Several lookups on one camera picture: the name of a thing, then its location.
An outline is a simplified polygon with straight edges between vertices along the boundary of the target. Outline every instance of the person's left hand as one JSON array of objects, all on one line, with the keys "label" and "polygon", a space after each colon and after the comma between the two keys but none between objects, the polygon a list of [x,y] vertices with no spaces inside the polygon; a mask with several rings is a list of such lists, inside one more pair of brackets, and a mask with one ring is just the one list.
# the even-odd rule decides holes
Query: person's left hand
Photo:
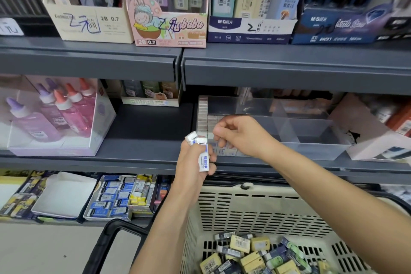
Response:
[{"label": "person's left hand", "polygon": [[180,155],[177,160],[176,177],[172,185],[174,192],[182,195],[184,199],[190,200],[190,206],[194,205],[200,195],[201,187],[207,175],[213,175],[216,171],[217,156],[213,152],[213,147],[208,145],[210,153],[210,170],[200,172],[198,158],[206,151],[205,145],[194,144],[189,146],[186,140],[181,143]]}]

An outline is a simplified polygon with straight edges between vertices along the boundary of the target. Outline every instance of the beige plastic basket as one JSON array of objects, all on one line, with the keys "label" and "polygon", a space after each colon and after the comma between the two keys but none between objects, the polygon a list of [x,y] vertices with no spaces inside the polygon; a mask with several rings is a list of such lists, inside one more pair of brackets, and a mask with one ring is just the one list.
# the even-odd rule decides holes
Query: beige plastic basket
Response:
[{"label": "beige plastic basket", "polygon": [[[375,273],[290,187],[204,186],[189,213],[181,274],[201,273],[200,262],[215,252],[214,235],[237,231],[268,236],[275,248],[282,236],[304,251],[310,265],[327,260],[340,273]],[[407,214],[395,202],[381,198]]]}]

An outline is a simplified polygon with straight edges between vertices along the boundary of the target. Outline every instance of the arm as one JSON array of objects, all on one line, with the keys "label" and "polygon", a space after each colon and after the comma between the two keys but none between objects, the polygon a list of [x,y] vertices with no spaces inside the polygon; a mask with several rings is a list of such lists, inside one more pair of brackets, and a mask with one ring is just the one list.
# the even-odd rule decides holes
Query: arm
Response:
[{"label": "arm", "polygon": [[214,128],[244,154],[270,164],[379,274],[411,268],[411,218],[333,175],[271,137],[250,116],[226,116]]},{"label": "arm", "polygon": [[[208,173],[199,172],[198,157],[204,151],[203,145],[190,147],[186,141],[181,144],[176,177],[130,274],[180,272],[188,211],[196,203],[207,174],[212,175],[216,169],[210,163]],[[210,161],[215,160],[212,153]]]}]

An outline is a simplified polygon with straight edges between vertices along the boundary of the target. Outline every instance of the shopping basket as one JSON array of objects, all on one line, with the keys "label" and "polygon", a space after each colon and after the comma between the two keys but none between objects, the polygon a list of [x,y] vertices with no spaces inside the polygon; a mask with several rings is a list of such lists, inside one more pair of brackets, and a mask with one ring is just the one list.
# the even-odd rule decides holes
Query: shopping basket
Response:
[{"label": "shopping basket", "polygon": [[[218,185],[208,183],[203,186],[197,204],[189,212],[181,274],[201,274],[200,262],[213,254],[217,245],[228,244],[215,241],[214,235],[234,230],[268,236],[273,243],[271,249],[286,236],[305,253],[310,265],[327,260],[340,273],[374,273],[293,188],[273,186],[265,181],[260,178],[260,183],[254,184],[214,179]],[[411,215],[410,206],[398,197],[385,192],[370,193]],[[119,230],[141,236],[140,249],[150,226],[144,229],[118,219],[107,223],[83,274],[100,272]]]}]

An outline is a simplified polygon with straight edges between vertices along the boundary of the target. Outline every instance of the purple bottle cap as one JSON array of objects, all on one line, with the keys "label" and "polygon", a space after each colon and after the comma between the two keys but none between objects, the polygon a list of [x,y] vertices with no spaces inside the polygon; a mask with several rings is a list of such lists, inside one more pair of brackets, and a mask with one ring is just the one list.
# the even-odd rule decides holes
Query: purple bottle cap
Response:
[{"label": "purple bottle cap", "polygon": [[49,92],[42,84],[37,84],[37,90],[39,91],[40,95],[46,96],[50,95],[51,92]]},{"label": "purple bottle cap", "polygon": [[24,107],[24,105],[20,104],[19,102],[17,102],[11,97],[7,97],[6,102],[10,105],[12,110],[21,110]]},{"label": "purple bottle cap", "polygon": [[58,90],[58,85],[49,77],[46,78],[46,82],[49,85],[49,90]]}]

